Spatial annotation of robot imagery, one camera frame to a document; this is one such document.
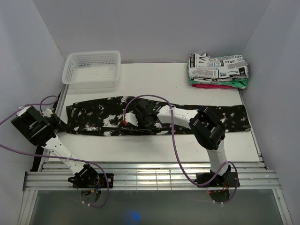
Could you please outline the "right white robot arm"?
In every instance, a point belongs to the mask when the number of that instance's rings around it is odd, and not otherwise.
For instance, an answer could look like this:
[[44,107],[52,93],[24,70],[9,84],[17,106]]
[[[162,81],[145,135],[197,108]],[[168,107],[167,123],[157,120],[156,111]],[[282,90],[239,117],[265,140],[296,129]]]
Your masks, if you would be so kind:
[[157,122],[191,130],[198,143],[206,149],[210,160],[210,172],[197,174],[195,182],[211,187],[227,185],[231,166],[224,148],[225,128],[210,108],[202,106],[197,110],[187,110],[155,105],[141,99],[134,106],[134,114],[140,128],[148,128]]

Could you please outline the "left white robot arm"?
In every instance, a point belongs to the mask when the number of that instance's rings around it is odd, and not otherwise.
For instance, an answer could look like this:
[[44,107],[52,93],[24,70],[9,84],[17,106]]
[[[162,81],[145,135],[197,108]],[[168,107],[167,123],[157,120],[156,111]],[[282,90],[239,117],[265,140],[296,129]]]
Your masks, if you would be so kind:
[[62,144],[57,132],[64,122],[51,110],[43,112],[33,106],[27,106],[11,120],[12,125],[33,145],[41,146],[64,163],[72,173],[68,182],[78,188],[95,188],[100,184],[100,178],[95,169],[81,161],[73,161],[72,153]]

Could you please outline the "black white patterned trousers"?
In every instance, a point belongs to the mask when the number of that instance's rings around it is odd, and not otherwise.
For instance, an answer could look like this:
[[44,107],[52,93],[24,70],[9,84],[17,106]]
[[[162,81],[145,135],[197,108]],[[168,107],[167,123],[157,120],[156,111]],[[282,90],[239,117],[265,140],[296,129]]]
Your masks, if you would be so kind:
[[[170,124],[154,123],[148,130],[123,123],[123,112],[133,112],[137,100],[118,96],[77,102],[66,107],[68,133],[93,136],[170,135]],[[246,132],[251,126],[244,105],[210,106],[226,132]]]

